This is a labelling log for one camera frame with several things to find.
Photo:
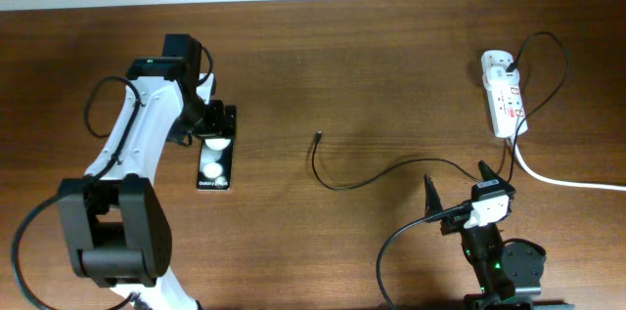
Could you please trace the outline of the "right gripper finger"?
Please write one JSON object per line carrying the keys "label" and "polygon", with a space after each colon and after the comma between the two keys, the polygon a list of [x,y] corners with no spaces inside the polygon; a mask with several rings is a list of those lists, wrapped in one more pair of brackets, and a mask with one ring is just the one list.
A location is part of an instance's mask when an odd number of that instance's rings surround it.
{"label": "right gripper finger", "polygon": [[477,187],[484,191],[504,191],[511,193],[514,191],[514,187],[497,174],[484,160],[478,163],[478,169],[482,177],[482,181],[477,184]]}
{"label": "right gripper finger", "polygon": [[429,175],[424,176],[425,181],[425,220],[435,221],[443,212],[443,206],[441,204],[440,196],[434,186],[434,183]]}

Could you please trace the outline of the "black smartphone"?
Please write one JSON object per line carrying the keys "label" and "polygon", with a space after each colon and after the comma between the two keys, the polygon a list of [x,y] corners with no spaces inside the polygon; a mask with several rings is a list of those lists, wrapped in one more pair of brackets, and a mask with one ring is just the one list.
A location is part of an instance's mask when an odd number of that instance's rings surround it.
{"label": "black smartphone", "polygon": [[201,192],[226,192],[231,188],[234,139],[204,139],[197,175]]}

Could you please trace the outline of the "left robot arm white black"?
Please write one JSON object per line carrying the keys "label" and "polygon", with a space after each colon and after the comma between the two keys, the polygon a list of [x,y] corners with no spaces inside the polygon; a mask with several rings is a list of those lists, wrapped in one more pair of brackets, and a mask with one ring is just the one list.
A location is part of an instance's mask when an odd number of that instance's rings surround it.
{"label": "left robot arm white black", "polygon": [[158,57],[138,58],[107,142],[81,178],[66,178],[58,203],[69,262],[80,278],[124,296],[136,309],[198,309],[171,267],[172,233],[154,189],[168,142],[204,144],[198,186],[230,187],[237,109],[213,100],[201,72],[208,50],[189,34],[168,34]]}

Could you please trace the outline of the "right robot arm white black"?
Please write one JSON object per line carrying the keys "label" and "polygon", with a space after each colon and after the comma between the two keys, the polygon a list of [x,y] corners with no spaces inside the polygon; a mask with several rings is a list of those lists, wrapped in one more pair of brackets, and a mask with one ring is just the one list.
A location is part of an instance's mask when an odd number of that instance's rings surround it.
{"label": "right robot arm white black", "polygon": [[445,209],[429,176],[425,176],[425,218],[439,222],[443,236],[459,234],[466,261],[480,285],[480,294],[464,297],[467,309],[531,309],[541,293],[546,250],[524,239],[503,240],[497,224],[511,213],[515,188],[485,162],[482,180],[470,199]]}

